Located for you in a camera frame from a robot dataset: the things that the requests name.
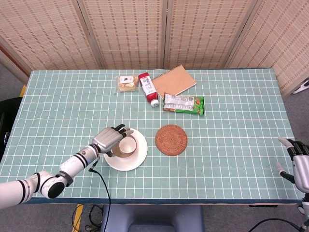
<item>table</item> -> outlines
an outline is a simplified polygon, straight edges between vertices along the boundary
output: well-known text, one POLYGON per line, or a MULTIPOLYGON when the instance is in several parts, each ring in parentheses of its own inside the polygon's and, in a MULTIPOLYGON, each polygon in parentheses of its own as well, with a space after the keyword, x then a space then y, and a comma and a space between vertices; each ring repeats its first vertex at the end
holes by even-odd
MULTIPOLYGON (((145 162, 129 172, 96 170, 113 203, 295 203, 303 194, 276 171, 278 160, 292 172, 278 136, 293 133, 272 69, 188 70, 197 81, 183 94, 205 96, 204 116, 162 111, 146 102, 141 89, 116 93, 116 76, 166 70, 33 71, 17 114, 0 182, 36 171, 58 172, 62 162, 107 126, 124 123, 148 143, 145 162), (154 137, 177 124, 188 147, 168 157, 154 137)), ((30 203, 107 203, 100 178, 84 170, 56 199, 39 194, 30 203)))

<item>kraft paper notebook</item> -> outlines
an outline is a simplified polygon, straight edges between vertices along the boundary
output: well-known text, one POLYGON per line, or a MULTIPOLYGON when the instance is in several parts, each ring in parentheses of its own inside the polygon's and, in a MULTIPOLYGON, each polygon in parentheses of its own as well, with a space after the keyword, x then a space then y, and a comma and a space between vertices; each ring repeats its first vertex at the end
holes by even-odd
POLYGON ((153 79, 153 84, 161 98, 164 94, 178 95, 196 85, 196 81, 187 73, 182 65, 153 79))

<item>saucer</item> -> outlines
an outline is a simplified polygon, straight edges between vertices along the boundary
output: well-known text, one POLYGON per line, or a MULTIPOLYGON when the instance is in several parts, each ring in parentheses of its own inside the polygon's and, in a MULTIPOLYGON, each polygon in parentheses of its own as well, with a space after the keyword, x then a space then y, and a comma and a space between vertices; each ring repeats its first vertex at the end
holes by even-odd
POLYGON ((131 136, 136 141, 136 150, 134 153, 126 158, 121 158, 118 156, 109 157, 104 154, 106 162, 114 169, 119 171, 131 171, 139 167, 147 156, 148 146, 145 137, 137 130, 133 130, 131 136))

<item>round woven coaster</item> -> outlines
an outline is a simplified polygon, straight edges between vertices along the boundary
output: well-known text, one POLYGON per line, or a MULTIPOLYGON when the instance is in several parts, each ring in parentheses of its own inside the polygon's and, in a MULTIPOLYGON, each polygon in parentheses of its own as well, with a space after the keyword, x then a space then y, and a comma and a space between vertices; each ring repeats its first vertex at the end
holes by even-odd
POLYGON ((165 125, 155 135, 155 145, 164 154, 176 156, 187 147, 188 138, 184 130, 176 125, 165 125))

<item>red bottle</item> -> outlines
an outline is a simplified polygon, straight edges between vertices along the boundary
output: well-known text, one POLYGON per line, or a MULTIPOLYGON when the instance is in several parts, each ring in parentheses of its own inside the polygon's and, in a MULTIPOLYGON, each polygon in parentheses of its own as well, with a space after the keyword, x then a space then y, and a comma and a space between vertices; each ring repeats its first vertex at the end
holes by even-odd
POLYGON ((156 92, 155 86, 153 85, 149 74, 147 72, 140 74, 139 80, 146 95, 147 101, 150 102, 152 107, 158 106, 158 93, 156 92))

